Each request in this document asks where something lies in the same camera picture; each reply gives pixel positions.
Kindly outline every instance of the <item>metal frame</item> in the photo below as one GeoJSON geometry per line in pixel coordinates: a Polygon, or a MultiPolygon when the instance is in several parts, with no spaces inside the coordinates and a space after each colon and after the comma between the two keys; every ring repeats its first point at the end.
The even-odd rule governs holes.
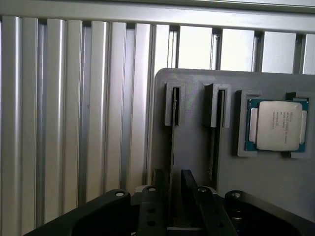
{"type": "Polygon", "coordinates": [[[303,33],[315,31],[315,17],[312,15],[300,17],[302,15],[280,12],[154,4],[2,0],[0,1],[0,15],[88,21],[152,22],[303,33]]]}
{"type": "Polygon", "coordinates": [[[257,71],[255,59],[263,55],[260,71],[292,73],[303,34],[296,71],[315,74],[315,16],[303,14],[314,11],[311,0],[145,2],[0,0],[0,82],[17,89],[16,103],[7,89],[1,96],[2,236],[27,232],[104,191],[151,183],[152,93],[160,69],[257,71]],[[276,67],[275,53],[285,58],[276,67]],[[8,135],[15,139],[5,147],[8,135]],[[29,195],[20,200],[22,193],[29,195]]]}

